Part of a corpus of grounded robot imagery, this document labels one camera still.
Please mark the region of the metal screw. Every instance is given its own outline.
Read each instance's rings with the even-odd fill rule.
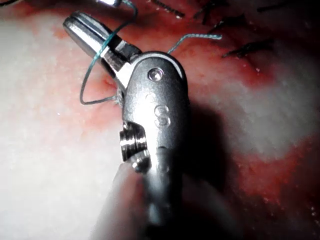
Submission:
[[[160,68],[153,68],[148,72],[148,78],[151,81],[158,82],[164,77],[164,72]]]

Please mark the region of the silver metal instrument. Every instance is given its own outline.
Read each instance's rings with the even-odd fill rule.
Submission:
[[[82,12],[71,14],[63,25],[91,57],[112,33]],[[142,52],[117,35],[98,62],[123,95],[120,146],[123,160],[143,175],[148,224],[155,232],[170,231],[180,215],[182,165],[190,129],[185,71],[171,55]]]

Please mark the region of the metal forceps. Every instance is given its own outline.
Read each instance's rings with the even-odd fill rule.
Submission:
[[[82,12],[72,13],[63,25],[91,57],[113,34]],[[190,129],[185,71],[171,55],[142,52],[117,35],[97,61],[123,95],[120,147],[123,160],[143,176],[146,235],[151,239],[165,237],[176,228],[182,206],[182,165]]]

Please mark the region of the blood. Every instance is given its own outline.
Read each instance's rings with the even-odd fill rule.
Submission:
[[[64,30],[64,28],[62,26],[53,26],[52,31],[53,31],[53,35],[57,39],[64,39],[64,38],[69,37],[69,35],[66,33],[66,31]]]

